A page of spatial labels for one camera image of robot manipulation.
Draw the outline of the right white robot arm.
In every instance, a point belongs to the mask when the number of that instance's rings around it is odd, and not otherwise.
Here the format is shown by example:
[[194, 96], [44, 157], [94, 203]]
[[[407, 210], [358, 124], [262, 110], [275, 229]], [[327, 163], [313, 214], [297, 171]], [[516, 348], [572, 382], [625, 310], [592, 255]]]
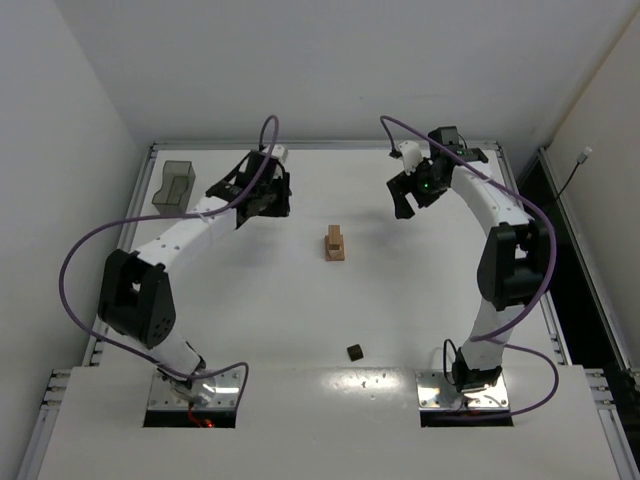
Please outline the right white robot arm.
[[549, 263], [555, 258], [551, 233], [498, 186], [488, 157], [466, 147], [455, 127], [440, 127], [428, 138], [427, 155], [413, 141], [391, 144], [390, 155], [401, 161], [402, 170], [387, 188], [398, 219], [412, 218], [416, 208], [427, 208], [453, 191], [485, 234], [476, 274], [481, 305], [451, 366], [457, 391], [478, 391], [497, 382], [513, 328], [549, 283]]

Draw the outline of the small dark wood cube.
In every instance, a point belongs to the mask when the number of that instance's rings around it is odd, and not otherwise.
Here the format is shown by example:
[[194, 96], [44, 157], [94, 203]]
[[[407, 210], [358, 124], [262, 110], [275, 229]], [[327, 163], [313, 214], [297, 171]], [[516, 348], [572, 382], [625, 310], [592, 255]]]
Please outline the small dark wood cube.
[[359, 344], [351, 345], [347, 348], [347, 354], [352, 362], [361, 360], [364, 358], [363, 350]]

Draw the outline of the clear plastic bin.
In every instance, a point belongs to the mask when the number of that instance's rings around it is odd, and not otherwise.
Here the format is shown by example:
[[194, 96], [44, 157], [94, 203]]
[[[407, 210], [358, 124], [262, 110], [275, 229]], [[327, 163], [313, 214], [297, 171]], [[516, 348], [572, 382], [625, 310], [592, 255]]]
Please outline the clear plastic bin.
[[161, 185], [152, 197], [152, 205], [162, 216], [186, 213], [195, 184], [195, 170], [189, 161], [166, 161], [163, 164]]

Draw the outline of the long light wood block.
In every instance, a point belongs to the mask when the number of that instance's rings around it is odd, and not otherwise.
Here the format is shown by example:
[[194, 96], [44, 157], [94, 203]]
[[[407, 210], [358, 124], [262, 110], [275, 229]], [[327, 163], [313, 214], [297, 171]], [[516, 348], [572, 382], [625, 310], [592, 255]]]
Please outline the long light wood block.
[[339, 225], [329, 225], [325, 237], [326, 251], [329, 255], [337, 255], [343, 248], [343, 239]]

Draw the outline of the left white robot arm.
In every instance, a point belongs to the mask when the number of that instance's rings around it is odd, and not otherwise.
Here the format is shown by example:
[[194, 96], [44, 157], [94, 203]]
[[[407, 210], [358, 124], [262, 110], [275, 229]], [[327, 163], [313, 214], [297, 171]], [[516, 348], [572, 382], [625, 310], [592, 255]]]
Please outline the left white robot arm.
[[178, 332], [171, 280], [248, 219], [289, 215], [287, 155], [284, 145], [250, 151], [206, 190], [187, 218], [137, 249], [117, 249], [106, 259], [99, 318], [152, 357], [186, 401], [205, 405], [216, 387], [215, 379], [204, 375], [204, 358]]

